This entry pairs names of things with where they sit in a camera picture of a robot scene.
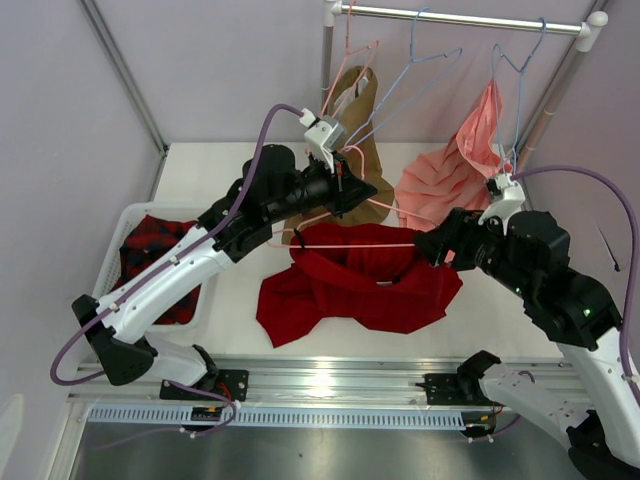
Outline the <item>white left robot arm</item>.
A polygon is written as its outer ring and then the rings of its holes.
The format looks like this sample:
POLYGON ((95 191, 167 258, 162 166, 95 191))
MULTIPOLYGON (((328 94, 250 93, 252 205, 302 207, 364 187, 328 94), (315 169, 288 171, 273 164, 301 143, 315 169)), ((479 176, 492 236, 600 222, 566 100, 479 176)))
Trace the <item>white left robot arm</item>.
POLYGON ((108 295, 74 301, 73 312, 111 385, 151 375, 197 400, 215 392, 219 370, 203 347, 180 346, 149 329, 196 287, 269 241, 273 224, 318 207, 341 216, 377 194, 343 155, 329 157, 310 156, 298 170, 289 148, 261 147, 226 195, 151 266, 108 295))

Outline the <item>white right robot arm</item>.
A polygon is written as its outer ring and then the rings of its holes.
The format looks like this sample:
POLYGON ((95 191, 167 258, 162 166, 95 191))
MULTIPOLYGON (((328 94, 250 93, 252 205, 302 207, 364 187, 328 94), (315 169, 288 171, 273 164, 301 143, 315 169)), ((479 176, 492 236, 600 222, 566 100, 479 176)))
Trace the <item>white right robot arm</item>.
POLYGON ((555 439, 587 479, 638 478, 639 406, 625 390, 616 350, 623 319, 602 283, 570 267, 570 235, 552 215, 524 211, 482 221, 478 211, 455 208, 414 244, 432 266, 452 253, 454 270, 478 268, 518 296, 572 365, 592 406, 572 405, 486 351, 458 367, 458 395, 510 408, 555 439))

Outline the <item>pink wire hanger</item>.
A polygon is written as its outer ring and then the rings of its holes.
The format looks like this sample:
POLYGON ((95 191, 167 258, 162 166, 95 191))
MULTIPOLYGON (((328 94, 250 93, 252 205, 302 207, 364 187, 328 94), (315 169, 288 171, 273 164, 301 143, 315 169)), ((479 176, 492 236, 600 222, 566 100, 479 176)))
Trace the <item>pink wire hanger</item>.
MULTIPOLYGON (((350 150, 355 150, 359 156, 360 156, 360 160, 361 160, 361 179, 365 180, 366 179, 366 174, 365 174, 365 167, 366 167, 366 155, 364 154, 364 152, 362 151, 362 149, 359 146, 356 146, 355 144, 347 144, 345 146, 343 146, 340 150, 338 150, 339 153, 344 153, 346 151, 350 151, 350 150)), ((406 216, 412 216, 415 218, 419 218, 422 220, 428 220, 427 217, 423 216, 423 215, 419 215, 415 212, 410 212, 407 210, 403 210, 397 207, 394 207, 392 205, 388 205, 382 202, 379 202, 377 200, 374 200, 372 198, 367 200, 368 203, 372 204, 372 205, 376 205, 376 206, 380 206, 384 209, 390 210, 390 211, 394 211, 396 213, 402 213, 406 216)), ((303 222, 301 222, 298 226, 302 226, 302 225, 306 225, 309 222, 313 222, 322 218, 325 218, 329 215, 330 213, 326 213, 326 214, 322 214, 322 215, 318 215, 316 217, 313 217, 311 219, 305 220, 303 222)), ((297 230, 295 229, 288 229, 288 228, 283 228, 277 231, 274 231, 273 234, 276 235, 278 233, 286 233, 286 232, 291 232, 291 233, 295 233, 297 230)), ((403 243, 403 244, 356 244, 356 245, 306 245, 303 246, 302 244, 299 245, 290 245, 290 244, 275 244, 273 243, 271 240, 268 240, 266 242, 266 244, 271 247, 271 248, 279 248, 279 249, 366 249, 366 248, 371 248, 371 249, 377 249, 377 248, 411 248, 413 244, 411 243, 403 243)))

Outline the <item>red skirt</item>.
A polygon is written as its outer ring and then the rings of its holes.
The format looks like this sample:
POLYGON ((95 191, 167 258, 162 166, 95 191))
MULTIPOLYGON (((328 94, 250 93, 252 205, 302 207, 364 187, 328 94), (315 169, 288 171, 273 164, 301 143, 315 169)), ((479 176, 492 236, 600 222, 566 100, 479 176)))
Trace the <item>red skirt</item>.
POLYGON ((411 248, 289 249, 291 265, 263 280, 256 320, 273 347, 308 335, 327 318, 368 330, 410 334, 443 319, 463 286, 448 266, 432 267, 415 231, 380 224, 321 223, 290 245, 413 244, 411 248))

